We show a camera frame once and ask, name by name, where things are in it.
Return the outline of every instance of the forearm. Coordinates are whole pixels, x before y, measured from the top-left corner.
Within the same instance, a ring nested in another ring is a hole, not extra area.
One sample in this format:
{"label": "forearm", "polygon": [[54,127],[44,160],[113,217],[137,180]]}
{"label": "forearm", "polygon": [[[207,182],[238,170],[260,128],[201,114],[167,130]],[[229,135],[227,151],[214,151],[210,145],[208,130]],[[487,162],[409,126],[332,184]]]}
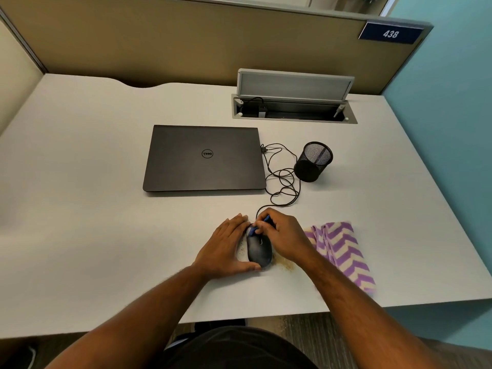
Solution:
{"label": "forearm", "polygon": [[207,280],[199,267],[184,268],[84,335],[48,369],[143,367],[154,354],[164,349],[182,315]]}
{"label": "forearm", "polygon": [[299,266],[321,293],[361,369],[441,367],[420,340],[316,251],[307,251]]}

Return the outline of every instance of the dell laptop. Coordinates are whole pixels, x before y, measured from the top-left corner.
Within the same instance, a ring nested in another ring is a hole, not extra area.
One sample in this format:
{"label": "dell laptop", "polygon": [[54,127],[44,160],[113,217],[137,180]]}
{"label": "dell laptop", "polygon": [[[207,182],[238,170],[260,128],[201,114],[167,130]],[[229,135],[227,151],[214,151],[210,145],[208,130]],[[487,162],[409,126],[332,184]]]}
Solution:
{"label": "dell laptop", "polygon": [[154,126],[144,191],[265,187],[257,128]]}

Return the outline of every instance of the striped towel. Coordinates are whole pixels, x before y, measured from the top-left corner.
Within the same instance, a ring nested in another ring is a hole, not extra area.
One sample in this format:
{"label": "striped towel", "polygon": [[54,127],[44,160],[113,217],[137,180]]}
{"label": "striped towel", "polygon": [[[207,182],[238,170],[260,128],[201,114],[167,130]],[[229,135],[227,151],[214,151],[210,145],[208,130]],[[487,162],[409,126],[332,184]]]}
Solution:
{"label": "striped towel", "polygon": [[304,232],[318,253],[328,259],[355,285],[366,293],[376,290],[376,284],[349,221],[326,223],[321,228],[312,226],[304,229]]}

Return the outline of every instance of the desk surface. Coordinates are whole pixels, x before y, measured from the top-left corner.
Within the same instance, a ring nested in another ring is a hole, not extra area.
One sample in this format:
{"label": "desk surface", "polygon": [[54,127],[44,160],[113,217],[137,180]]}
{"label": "desk surface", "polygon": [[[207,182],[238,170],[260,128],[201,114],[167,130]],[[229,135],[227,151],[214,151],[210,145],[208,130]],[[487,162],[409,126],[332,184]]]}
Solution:
{"label": "desk surface", "polygon": [[[329,145],[333,163],[283,211],[303,226],[351,220],[379,304],[492,297],[492,277],[384,97],[349,95],[359,124],[321,124],[233,119],[234,92],[45,75],[0,137],[0,337],[95,328],[189,265],[226,217],[268,202],[148,196],[154,124],[257,127],[262,143],[298,155],[309,141]],[[272,167],[292,164],[284,155]],[[209,283],[181,321],[326,310],[299,268],[276,265]]]}

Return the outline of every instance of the blue sign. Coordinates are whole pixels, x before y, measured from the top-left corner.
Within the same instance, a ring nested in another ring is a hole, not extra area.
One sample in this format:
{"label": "blue sign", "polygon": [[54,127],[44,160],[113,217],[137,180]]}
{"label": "blue sign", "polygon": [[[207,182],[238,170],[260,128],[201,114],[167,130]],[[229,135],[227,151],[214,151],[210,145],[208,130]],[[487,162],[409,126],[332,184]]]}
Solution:
{"label": "blue sign", "polygon": [[413,44],[424,30],[419,26],[404,26],[397,24],[382,24],[367,22],[359,39],[386,41],[389,43]]}

